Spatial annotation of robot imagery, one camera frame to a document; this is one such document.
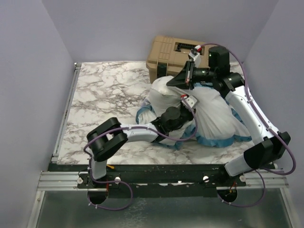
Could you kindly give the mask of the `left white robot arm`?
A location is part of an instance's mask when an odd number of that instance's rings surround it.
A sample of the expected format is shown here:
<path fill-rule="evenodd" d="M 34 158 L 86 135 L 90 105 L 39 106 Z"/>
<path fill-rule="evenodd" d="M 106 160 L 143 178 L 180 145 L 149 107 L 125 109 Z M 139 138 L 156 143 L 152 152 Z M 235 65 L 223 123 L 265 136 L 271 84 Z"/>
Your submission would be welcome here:
<path fill-rule="evenodd" d="M 173 131 L 181 129 L 194 120 L 195 103 L 182 101 L 180 107 L 169 107 L 150 123 L 122 124 L 112 117 L 92 130 L 86 137 L 88 143 L 84 152 L 90 155 L 88 181 L 98 188 L 104 184 L 107 160 L 126 143 L 149 142 L 159 143 L 165 139 L 174 142 L 186 141 L 178 136 L 169 136 Z"/>

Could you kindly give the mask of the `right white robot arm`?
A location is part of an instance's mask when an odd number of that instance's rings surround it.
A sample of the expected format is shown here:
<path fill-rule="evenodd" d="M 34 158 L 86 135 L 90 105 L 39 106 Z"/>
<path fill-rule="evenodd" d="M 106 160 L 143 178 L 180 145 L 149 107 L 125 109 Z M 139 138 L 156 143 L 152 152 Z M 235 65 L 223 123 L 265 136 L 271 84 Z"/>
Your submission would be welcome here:
<path fill-rule="evenodd" d="M 237 175 L 264 169 L 267 164 L 280 159 L 288 150 L 291 137 L 288 132 L 279 131 L 266 118 L 249 91 L 245 74 L 231 72 L 228 49 L 223 46 L 209 48 L 208 68 L 199 67 L 201 50 L 202 46 L 197 45 L 190 51 L 184 68 L 167 82 L 167 86 L 192 90 L 195 83 L 212 83 L 244 122 L 254 146 L 220 167 L 217 178 L 222 185 L 228 186 Z"/>

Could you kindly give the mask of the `white pillowcase blue trim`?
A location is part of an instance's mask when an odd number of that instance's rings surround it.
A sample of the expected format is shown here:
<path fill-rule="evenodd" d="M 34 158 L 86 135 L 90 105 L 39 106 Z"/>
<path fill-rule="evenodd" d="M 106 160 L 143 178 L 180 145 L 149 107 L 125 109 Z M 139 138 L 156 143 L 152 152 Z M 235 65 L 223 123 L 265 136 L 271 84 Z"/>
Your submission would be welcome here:
<path fill-rule="evenodd" d="M 185 124 L 181 129 L 173 131 L 169 136 L 195 139 L 199 144 L 208 147 L 228 147 L 234 142 L 249 142 L 252 140 L 248 129 L 238 113 L 231 108 L 221 97 L 220 93 L 211 87 L 211 84 L 201 85 L 196 83 L 193 90 L 182 90 L 170 87 L 181 95 L 194 96 L 196 105 L 196 119 Z M 147 124 L 158 116 L 154 112 L 147 97 L 136 113 L 137 124 Z M 181 142 L 165 139 L 161 144 L 168 147 L 180 148 Z"/>

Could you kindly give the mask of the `white pillow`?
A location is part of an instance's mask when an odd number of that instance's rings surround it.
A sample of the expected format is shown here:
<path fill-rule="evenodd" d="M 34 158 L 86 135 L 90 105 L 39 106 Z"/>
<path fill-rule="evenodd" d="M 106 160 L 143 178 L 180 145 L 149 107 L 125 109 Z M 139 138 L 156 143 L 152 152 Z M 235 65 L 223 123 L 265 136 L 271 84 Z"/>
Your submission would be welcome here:
<path fill-rule="evenodd" d="M 151 85 L 147 96 L 156 116 L 161 116 L 169 107 L 180 107 L 180 94 L 166 86 L 173 76 L 157 78 Z"/>

